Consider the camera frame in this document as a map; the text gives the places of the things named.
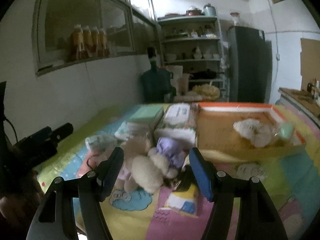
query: refrigerator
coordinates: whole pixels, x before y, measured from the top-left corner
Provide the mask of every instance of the refrigerator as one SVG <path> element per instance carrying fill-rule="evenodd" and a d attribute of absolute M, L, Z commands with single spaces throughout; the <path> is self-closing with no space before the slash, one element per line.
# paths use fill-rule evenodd
<path fill-rule="evenodd" d="M 266 103 L 271 89 L 271 44 L 261 30 L 233 26 L 228 32 L 230 102 Z"/>

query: beige plush toy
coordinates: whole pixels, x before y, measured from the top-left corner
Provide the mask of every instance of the beige plush toy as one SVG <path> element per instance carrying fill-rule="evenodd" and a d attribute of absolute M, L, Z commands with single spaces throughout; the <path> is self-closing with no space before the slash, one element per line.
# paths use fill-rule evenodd
<path fill-rule="evenodd" d="M 169 161 L 143 138 L 131 138 L 123 146 L 124 165 L 118 175 L 115 187 L 131 192 L 142 187 L 154 194 L 163 184 L 163 177 L 173 179 L 178 175 L 176 169 L 169 168 Z"/>

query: kitchen counter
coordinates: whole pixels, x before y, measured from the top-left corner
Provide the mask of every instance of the kitchen counter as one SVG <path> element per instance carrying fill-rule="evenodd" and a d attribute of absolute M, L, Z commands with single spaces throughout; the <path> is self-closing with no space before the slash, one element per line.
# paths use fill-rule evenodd
<path fill-rule="evenodd" d="M 312 99 L 311 94 L 305 90 L 279 88 L 281 94 L 280 104 L 290 104 L 303 111 L 320 128 L 320 107 Z"/>

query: shelving unit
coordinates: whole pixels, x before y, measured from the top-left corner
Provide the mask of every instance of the shelving unit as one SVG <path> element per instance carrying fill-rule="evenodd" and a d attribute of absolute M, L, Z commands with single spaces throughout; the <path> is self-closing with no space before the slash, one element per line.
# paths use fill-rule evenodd
<path fill-rule="evenodd" d="M 222 41 L 222 32 L 221 32 L 219 17 L 204 16 L 204 15 L 162 17 L 162 18 L 158 18 L 158 24 L 161 26 L 162 32 L 165 32 L 164 31 L 165 29 L 169 29 L 169 28 L 174 29 L 176 28 L 175 27 L 176 25 L 182 26 L 179 32 L 181 31 L 183 32 L 185 30 L 184 28 L 189 29 L 187 26 L 193 26 L 193 28 L 191 29 L 196 28 L 194 27 L 196 25 L 198 25 L 198 27 L 199 25 L 207 25 L 207 24 L 214 26 L 216 31 L 215 34 L 217 35 L 217 37 L 215 38 L 207 38 L 207 37 L 197 37 L 197 38 L 181 37 L 181 38 L 172 38 L 172 39 L 163 38 L 161 41 L 162 62 L 165 65 L 173 64 L 173 63 L 175 64 L 185 63 L 185 64 L 188 64 L 189 65 L 188 67 L 192 68 L 193 70 L 196 70 L 199 64 L 206 64 L 205 66 L 206 68 L 207 68 L 207 64 L 209 64 L 210 62 L 212 62 L 211 64 L 219 64 L 219 66 L 217 67 L 217 75 L 218 75 L 217 78 L 189 80 L 189 83 L 209 83 L 210 85 L 212 85 L 212 83 L 215 83 L 222 93 L 223 100 L 228 102 L 229 101 L 229 78 L 224 73 L 224 69 L 226 69 L 226 67 L 222 65 L 224 61 L 222 61 L 221 63 L 221 60 L 220 60 L 224 58 L 224 49 L 222 44 L 223 41 Z M 219 54 L 220 59 L 215 59 L 215 58 L 193 59 L 193 58 L 190 58 L 191 57 L 190 55 L 188 55 L 189 58 L 181 59 L 181 56 L 179 55 L 180 58 L 177 60 L 170 61 L 170 62 L 166 62 L 164 60 L 166 53 L 173 53 L 173 52 L 175 53 L 176 50 L 181 52 L 183 49 L 185 49 L 183 53 L 186 53 L 186 52 L 191 53 L 192 49 L 190 48 L 192 47 L 196 47 L 196 46 L 208 47 L 208 45 L 211 48 L 215 48 L 214 49 L 215 51 L 217 50 L 217 54 Z"/>

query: metal screw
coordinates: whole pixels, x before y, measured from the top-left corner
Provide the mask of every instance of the metal screw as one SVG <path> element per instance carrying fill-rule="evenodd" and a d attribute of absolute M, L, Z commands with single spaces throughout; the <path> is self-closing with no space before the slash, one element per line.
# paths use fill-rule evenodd
<path fill-rule="evenodd" d="M 87 176 L 88 176 L 89 178 L 92 178 L 92 177 L 96 176 L 96 173 L 95 173 L 94 171 L 89 171 L 89 172 L 87 173 Z"/>
<path fill-rule="evenodd" d="M 226 175 L 226 173 L 225 173 L 224 171 L 218 171 L 218 172 L 217 172 L 217 175 L 218 175 L 219 177 L 224 177 L 224 176 Z"/>
<path fill-rule="evenodd" d="M 254 183 L 258 183 L 258 182 L 260 181 L 260 179 L 257 178 L 257 177 L 252 177 L 251 180 L 252 180 L 252 182 L 254 182 Z"/>
<path fill-rule="evenodd" d="M 60 182 L 62 182 L 62 177 L 56 177 L 54 179 L 55 184 L 59 184 Z"/>

